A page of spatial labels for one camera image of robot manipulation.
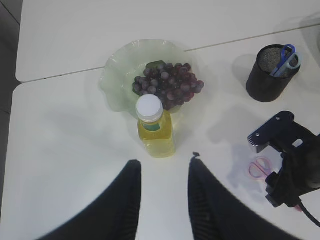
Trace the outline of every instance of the gray floor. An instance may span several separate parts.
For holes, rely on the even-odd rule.
[[[22,0],[0,0],[0,200],[6,166],[12,94],[16,77]]]

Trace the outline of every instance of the table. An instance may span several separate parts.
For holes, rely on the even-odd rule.
[[[110,111],[98,88],[100,69],[20,85],[13,94],[0,240],[33,240],[60,226],[102,193],[130,159],[142,165],[137,239],[192,240],[192,151],[254,212],[303,240],[318,239],[319,228],[303,213],[273,208],[265,185],[245,171],[257,156],[247,136],[274,114],[292,111],[297,123],[320,133],[319,35],[320,26],[313,26],[191,51],[205,88],[172,115],[177,152],[165,159],[148,156],[133,117]],[[244,86],[259,50],[274,43],[295,45],[303,64],[277,100],[261,103]],[[280,168],[272,148],[259,155]],[[320,191],[302,197],[318,219],[319,198]]]
[[[139,39],[190,50],[320,24],[319,9],[318,0],[24,0],[16,78],[101,68]]]

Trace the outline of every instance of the pen holder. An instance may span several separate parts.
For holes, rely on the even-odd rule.
[[[294,75],[300,70],[287,68],[279,77],[270,76],[270,73],[281,60],[281,50],[284,46],[275,44],[264,47],[257,55],[251,74],[246,82],[248,94],[255,100],[269,103],[276,100],[284,91]],[[292,50],[286,49],[285,55]],[[298,58],[292,59],[292,65],[298,63]]]

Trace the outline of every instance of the juice bottle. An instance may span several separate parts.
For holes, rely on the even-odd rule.
[[[138,133],[146,150],[154,158],[166,158],[175,152],[171,115],[163,109],[160,99],[143,95],[136,103]]]

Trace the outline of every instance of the white bottle cap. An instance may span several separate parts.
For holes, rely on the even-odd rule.
[[[158,121],[164,112],[162,102],[153,94],[141,96],[136,103],[135,110],[138,118],[145,123]]]

